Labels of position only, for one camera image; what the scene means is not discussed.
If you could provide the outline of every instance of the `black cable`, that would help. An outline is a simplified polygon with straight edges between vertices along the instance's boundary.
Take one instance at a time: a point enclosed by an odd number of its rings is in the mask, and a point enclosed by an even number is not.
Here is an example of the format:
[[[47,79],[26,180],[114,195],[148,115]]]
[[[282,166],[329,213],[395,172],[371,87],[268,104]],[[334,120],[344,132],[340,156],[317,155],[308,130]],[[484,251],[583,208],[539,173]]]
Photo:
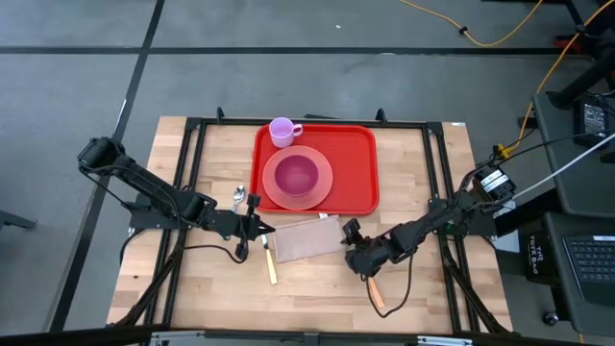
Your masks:
[[[540,143],[540,144],[536,144],[534,146],[530,146],[530,148],[522,150],[522,151],[516,153],[515,155],[512,155],[512,156],[508,157],[507,159],[502,160],[500,163],[498,163],[498,167],[500,167],[505,162],[508,162],[509,160],[512,160],[512,159],[514,159],[514,158],[516,158],[516,157],[518,157],[518,156],[520,156],[522,154],[525,154],[526,152],[532,151],[534,149],[537,149],[537,148],[540,148],[540,147],[543,147],[543,146],[554,144],[554,143],[557,143],[557,142],[562,141],[562,140],[573,139],[573,138],[576,138],[576,137],[579,137],[579,136],[587,136],[587,135],[595,135],[595,134],[609,134],[609,133],[612,133],[612,132],[615,132],[615,129],[594,131],[594,132],[588,132],[588,133],[584,133],[584,134],[578,134],[578,135],[573,135],[573,136],[567,136],[567,137],[564,137],[564,138],[549,140],[549,141],[546,141],[546,142],[543,142],[543,143]]]
[[[218,246],[218,245],[211,245],[211,244],[207,244],[207,245],[193,245],[193,246],[185,246],[184,250],[193,250],[193,249],[202,249],[202,248],[213,248],[213,249],[219,249],[224,251],[225,253],[227,253],[227,255],[229,255],[229,258],[237,263],[237,264],[241,264],[244,261],[246,261],[248,258],[245,259],[236,259],[229,250],[223,248],[222,246]]]
[[[594,93],[594,92],[585,92],[583,93],[580,97],[590,97],[593,98],[594,100],[596,100],[598,102],[598,106],[607,114],[613,116],[615,118],[615,109],[613,109],[613,107],[611,107],[611,105],[608,103],[608,101],[606,101],[606,97],[607,95],[610,95],[611,93],[605,93],[605,94],[599,94],[599,93]]]
[[[406,286],[406,292],[404,293],[404,299],[402,299],[402,302],[395,308],[385,312],[385,313],[381,313],[380,310],[378,309],[378,307],[376,306],[376,304],[374,303],[374,299],[372,298],[372,291],[370,289],[369,283],[367,282],[367,278],[364,276],[361,276],[361,280],[365,281],[365,287],[367,289],[367,297],[369,298],[369,303],[371,304],[372,308],[374,309],[374,311],[376,312],[376,314],[380,317],[380,318],[386,318],[388,317],[391,313],[401,309],[404,307],[404,305],[407,302],[407,299],[410,295],[410,289],[412,286],[412,263],[414,261],[414,254],[416,254],[416,251],[418,250],[418,246],[419,246],[419,239],[424,235],[425,230],[429,230],[429,232],[431,231],[431,225],[433,224],[433,222],[435,222],[435,220],[439,219],[445,212],[453,209],[454,207],[456,207],[457,202],[459,201],[459,197],[460,197],[460,191],[465,190],[469,185],[470,182],[472,181],[472,178],[485,166],[487,165],[489,162],[492,162],[493,160],[488,160],[488,161],[484,161],[481,162],[477,165],[477,167],[473,170],[471,170],[470,172],[468,172],[463,179],[461,180],[461,183],[459,184],[459,189],[457,190],[457,192],[455,193],[453,202],[449,205],[447,205],[447,208],[443,209],[441,212],[439,212],[436,216],[432,217],[429,221],[427,221],[424,226],[421,228],[421,230],[419,232],[416,233],[416,235],[414,236],[414,239],[412,240],[412,247],[411,247],[411,255],[408,256],[408,269],[407,269],[407,286]]]
[[[108,166],[103,166],[103,167],[99,167],[96,169],[91,169],[90,171],[92,173],[97,173],[103,170],[108,170],[108,169],[119,169],[119,170],[123,170],[123,171],[127,171],[129,173],[135,174],[137,175],[139,178],[141,178],[142,180],[144,180],[145,182],[149,183],[150,185],[152,185],[153,187],[155,187],[158,191],[161,191],[167,198],[168,200],[171,202],[171,207],[173,208],[173,212],[175,213],[175,218],[177,219],[177,229],[180,232],[182,230],[182,217],[180,216],[180,208],[177,206],[177,202],[175,201],[175,199],[173,198],[173,196],[171,196],[170,193],[168,193],[167,191],[165,191],[164,189],[160,188],[158,185],[152,183],[149,179],[145,178],[143,175],[141,175],[140,173],[138,173],[137,171],[133,170],[132,168],[129,167],[124,167],[124,166],[119,166],[119,165],[108,165]],[[107,188],[105,188],[105,191],[110,193],[113,197],[115,197],[115,199],[117,199],[122,206],[126,206],[126,203],[124,201],[122,201],[119,197],[117,197],[115,194],[113,194],[110,190],[108,190]]]
[[[122,265],[122,261],[124,260],[124,252],[126,251],[126,246],[128,246],[128,243],[131,242],[131,240],[133,240],[134,237],[136,237],[137,235],[140,235],[141,232],[143,232],[144,230],[135,230],[135,232],[133,234],[131,234],[128,238],[126,238],[126,240],[124,240],[124,243],[122,244],[122,248],[119,250],[119,265]]]
[[[529,135],[531,135],[531,133],[532,133],[532,132],[534,132],[534,130],[536,130],[536,129],[537,129],[537,128],[535,128],[535,127],[534,127],[534,128],[531,128],[531,130],[529,130],[529,132],[527,132],[524,136],[522,136],[521,138],[519,138],[519,139],[517,139],[517,140],[513,141],[512,143],[510,143],[510,144],[506,145],[505,149],[508,149],[508,148],[510,148],[511,146],[513,146],[513,145],[515,145],[515,144],[519,143],[520,141],[522,141],[522,140],[526,139],[526,138],[527,138]]]
[[[91,181],[93,181],[96,185],[98,185],[99,187],[103,188],[109,195],[113,196],[113,198],[115,198],[121,205],[122,207],[126,206],[126,202],[122,201],[121,198],[119,198],[116,194],[114,194],[113,192],[111,192],[106,186],[100,184],[97,180],[95,180],[94,178],[90,177],[89,175],[87,175],[86,172],[82,171],[81,169],[79,170],[81,172],[81,174],[85,175],[86,178],[90,179]]]
[[[481,238],[484,239],[484,241],[487,242],[487,244],[489,244],[489,246],[491,246],[493,248],[493,251],[497,251],[498,249],[496,249],[496,246],[493,244],[493,241],[491,241],[491,239],[489,239],[489,237],[487,235],[481,235]]]

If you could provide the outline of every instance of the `black desk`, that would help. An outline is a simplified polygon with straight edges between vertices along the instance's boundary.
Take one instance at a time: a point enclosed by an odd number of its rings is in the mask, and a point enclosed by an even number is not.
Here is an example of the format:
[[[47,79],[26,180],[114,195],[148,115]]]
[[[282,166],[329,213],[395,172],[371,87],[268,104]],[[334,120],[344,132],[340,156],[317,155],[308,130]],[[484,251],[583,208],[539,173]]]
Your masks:
[[[561,306],[562,302],[554,299],[557,313],[560,319],[570,320],[579,333],[615,336],[615,306],[599,306],[581,298],[562,239],[567,235],[615,235],[614,225],[615,220],[552,212],[547,212],[542,217],[542,227],[549,234],[555,267],[561,281],[561,285],[553,289],[561,290],[561,294],[553,294],[554,298],[559,296],[564,301],[564,306]]]
[[[535,95],[532,102],[543,141],[574,134],[572,109],[554,107],[545,93]],[[547,159],[552,172],[586,150],[586,147],[576,145],[571,139],[548,145]],[[615,150],[615,142],[611,142],[607,150]],[[557,175],[553,179],[554,189],[496,218],[498,235],[514,231],[547,211],[615,218],[615,164],[600,162],[601,154],[601,151],[591,153]]]
[[[543,141],[573,135],[573,110],[555,108],[546,94],[532,98],[534,113]],[[611,142],[608,150],[615,149]],[[551,170],[586,151],[572,140],[548,145],[547,158]],[[590,154],[554,178],[563,210],[571,215],[615,218],[615,164],[600,162],[601,151]]]

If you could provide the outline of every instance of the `spoon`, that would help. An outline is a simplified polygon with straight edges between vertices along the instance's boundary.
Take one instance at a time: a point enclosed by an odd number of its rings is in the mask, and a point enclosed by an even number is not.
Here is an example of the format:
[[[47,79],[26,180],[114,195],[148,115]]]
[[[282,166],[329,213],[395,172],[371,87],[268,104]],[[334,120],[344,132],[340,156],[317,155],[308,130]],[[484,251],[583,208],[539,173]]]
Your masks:
[[[243,202],[245,198],[246,198],[246,189],[245,187],[243,187],[243,185],[239,185],[234,190],[234,194],[233,194],[234,203],[233,203],[233,207],[231,208],[231,210],[233,212],[237,212],[237,206],[239,206],[239,203]]]

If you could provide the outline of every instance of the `pink plate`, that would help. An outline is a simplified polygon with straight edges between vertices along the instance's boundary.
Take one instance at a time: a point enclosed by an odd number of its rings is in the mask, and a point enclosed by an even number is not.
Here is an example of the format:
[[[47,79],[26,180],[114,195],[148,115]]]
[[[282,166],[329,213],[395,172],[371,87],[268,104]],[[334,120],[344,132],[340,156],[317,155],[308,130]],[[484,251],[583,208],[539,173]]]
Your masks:
[[[307,210],[327,197],[333,171],[319,151],[293,145],[275,153],[265,164],[262,184],[267,196],[280,207]]]

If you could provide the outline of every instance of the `black metal frame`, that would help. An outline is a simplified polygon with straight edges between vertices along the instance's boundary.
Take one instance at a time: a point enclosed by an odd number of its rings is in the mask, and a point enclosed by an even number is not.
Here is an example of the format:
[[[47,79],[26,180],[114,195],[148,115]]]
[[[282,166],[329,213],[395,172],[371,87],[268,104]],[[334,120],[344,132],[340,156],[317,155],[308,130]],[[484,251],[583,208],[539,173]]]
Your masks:
[[[482,0],[488,2],[512,2],[512,3],[536,3],[538,0]],[[568,13],[573,18],[575,25],[583,25],[583,19],[578,13],[577,7],[572,0],[547,0],[545,5],[565,5]]]
[[[206,129],[208,125],[253,125],[261,126],[271,119],[265,118],[227,118],[220,108],[217,109],[216,117],[212,118],[188,118],[184,127],[184,138],[182,141],[182,147],[180,149],[180,155],[178,157],[178,165],[176,167],[176,176],[174,180],[175,186],[179,186],[181,183],[181,177],[184,173],[185,161],[187,159],[187,149],[192,132],[198,128],[199,135],[197,137],[197,144],[194,157],[192,158],[193,166],[190,172],[189,188],[196,186],[198,177],[198,169],[200,166],[201,157],[203,155],[204,140]],[[329,119],[326,116],[308,114],[304,119],[293,119],[298,123],[326,123],[326,124],[343,124],[343,125],[360,125],[368,128],[394,128],[394,129],[412,129],[421,131],[423,137],[423,144],[425,149],[427,171],[430,180],[431,199],[439,199],[439,190],[437,177],[435,173],[435,163],[433,159],[433,151],[431,148],[432,135],[435,136],[438,146],[438,153],[440,157],[440,164],[442,166],[442,174],[444,178],[444,184],[447,191],[447,195],[451,195],[454,191],[453,180],[451,176],[451,170],[448,163],[448,154],[446,150],[446,142],[444,138],[444,132],[442,124],[439,122],[405,122],[405,121],[387,121],[384,111],[379,110],[375,120],[341,120],[341,119]],[[170,235],[170,230],[164,230],[163,234]],[[31,335],[16,335],[4,337],[0,340],[0,343],[7,341],[11,344],[59,344],[65,342],[67,339],[71,342],[77,342],[76,340],[82,340],[83,344],[93,345],[123,345],[126,343],[141,342],[145,344],[151,338],[158,339],[167,343],[165,337],[182,337],[182,336],[197,336],[202,338],[233,338],[233,339],[273,339],[279,341],[295,340],[303,341],[308,345],[317,345],[322,340],[361,340],[361,341],[375,341],[375,342],[409,342],[416,343],[417,341],[427,341],[427,338],[457,338],[457,339],[471,339],[477,345],[573,345],[574,343],[561,343],[559,341],[550,341],[543,339],[533,339],[527,337],[521,337],[518,334],[485,334],[479,330],[479,324],[476,316],[476,312],[472,310],[468,304],[470,328],[472,331],[463,331],[460,326],[460,316],[455,298],[455,286],[452,276],[466,277],[469,282],[469,273],[467,269],[467,259],[465,257],[465,250],[463,248],[462,239],[455,238],[455,247],[457,249],[457,260],[459,262],[460,269],[447,266],[447,261],[450,263],[451,253],[448,247],[448,239],[443,232],[438,233],[439,247],[442,254],[442,265],[445,277],[445,286],[447,290],[447,299],[450,307],[451,323],[453,332],[448,335],[430,335],[430,334],[369,334],[369,333],[327,333],[327,332],[282,332],[282,331],[240,331],[240,330],[203,330],[203,329],[174,329],[171,328],[171,314],[174,307],[175,292],[179,283],[179,265],[175,268],[177,275],[171,275],[169,282],[169,293],[165,302],[164,310],[165,317],[162,324],[153,325],[146,324],[144,326],[117,326],[99,330],[84,330],[66,333],[49,333],[49,334],[31,334]],[[164,243],[164,237],[160,242],[160,248],[158,253],[158,261],[166,257],[168,251],[168,238]],[[153,316],[156,308],[156,300],[153,301],[146,312],[147,316]]]
[[[176,186],[179,184],[178,176],[181,177],[184,171],[185,160],[186,160],[186,152],[187,146],[189,143],[189,138],[191,136],[192,130],[195,128],[195,124],[199,125],[199,136],[197,138],[197,145],[195,149],[195,155],[192,158],[192,169],[190,171],[190,180],[188,183],[189,188],[194,188],[196,185],[196,180],[198,176],[198,169],[201,163],[201,157],[203,156],[203,143],[205,141],[205,134],[208,125],[253,125],[253,126],[262,126],[269,123],[272,119],[270,118],[227,118],[222,111],[221,108],[217,109],[216,117],[212,118],[188,118],[185,125],[184,138],[182,141],[182,148],[180,150],[180,157],[178,159],[178,166],[176,170]],[[385,117],[384,111],[379,110],[377,112],[376,119],[374,120],[343,120],[343,119],[332,119],[326,116],[318,116],[318,115],[307,115],[306,118],[302,119],[292,119],[293,122],[297,123],[326,123],[326,124],[338,124],[338,125],[359,125],[368,128],[394,128],[394,129],[411,129],[411,130],[420,130],[423,137],[423,144],[425,149],[425,155],[427,160],[427,170],[428,177],[430,181],[430,190],[431,190],[431,198],[437,199],[439,198],[439,190],[437,185],[436,173],[435,173],[435,163],[433,159],[433,151],[431,149],[431,135],[435,135],[438,152],[440,156],[440,164],[442,166],[442,174],[444,177],[444,182],[446,186],[447,195],[452,195],[453,189],[453,180],[451,177],[451,170],[448,163],[448,155],[446,151],[446,144],[444,141],[444,132],[442,130],[442,124],[439,122],[407,122],[407,121],[388,121]],[[163,231],[163,240],[164,233],[169,233],[168,230]],[[186,230],[180,232],[178,241],[185,242],[185,234]],[[441,251],[445,247],[448,247],[448,240],[444,233],[438,233],[438,241]],[[163,259],[166,258],[166,254],[168,252],[168,239],[166,239],[165,244],[160,243],[159,253],[157,257],[157,269],[159,267],[159,262],[162,262]],[[455,247],[457,250],[457,260],[459,262],[459,266],[463,275],[469,280],[469,271],[468,271],[468,263],[465,256],[465,249],[463,246],[463,240],[461,237],[455,238]],[[447,300],[449,302],[449,309],[451,315],[451,324],[454,332],[461,331],[461,323],[459,317],[459,310],[455,297],[455,285],[454,280],[449,271],[444,267],[444,257],[442,257],[443,261],[443,275],[445,278],[445,286],[447,291]],[[175,304],[175,294],[177,292],[177,287],[179,284],[179,272],[180,266],[175,268],[173,273],[169,279],[169,288],[167,292],[166,302],[164,305],[164,314],[162,323],[164,325],[170,325],[172,312]],[[476,312],[471,309],[470,305],[467,304],[469,311],[469,321],[470,328],[474,332],[478,332],[479,322],[477,318]],[[151,304],[146,312],[146,320],[145,323],[152,323],[152,318],[154,316],[156,309],[156,300]],[[241,331],[227,331],[229,334],[234,333],[243,333]]]
[[[3,226],[16,226],[21,227],[22,229],[31,230],[36,225],[36,221],[30,221],[27,218],[0,210],[0,230],[2,230]]]
[[[615,70],[615,48],[604,48],[604,56],[561,91],[548,93],[551,103],[561,110],[570,109],[587,90]]]

